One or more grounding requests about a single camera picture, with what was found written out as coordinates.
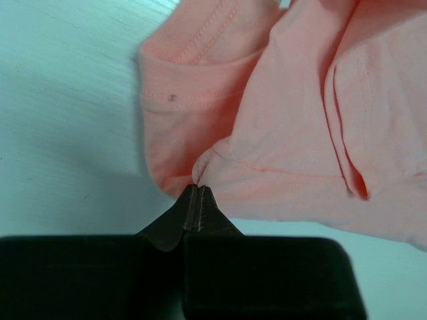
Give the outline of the pink t shirt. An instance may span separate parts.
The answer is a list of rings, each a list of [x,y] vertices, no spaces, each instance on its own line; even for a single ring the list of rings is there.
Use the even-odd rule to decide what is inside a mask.
[[[425,1],[181,1],[139,60],[170,197],[426,249]]]

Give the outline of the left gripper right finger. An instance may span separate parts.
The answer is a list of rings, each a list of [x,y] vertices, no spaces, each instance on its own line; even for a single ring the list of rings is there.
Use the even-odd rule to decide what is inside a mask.
[[[191,207],[191,232],[202,235],[242,236],[220,211],[210,187],[196,187]]]

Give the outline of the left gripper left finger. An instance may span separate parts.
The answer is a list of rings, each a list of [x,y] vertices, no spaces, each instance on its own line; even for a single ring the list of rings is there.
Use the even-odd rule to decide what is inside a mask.
[[[196,185],[188,185],[176,202],[136,236],[143,237],[157,250],[173,251],[185,231],[192,230],[196,206]]]

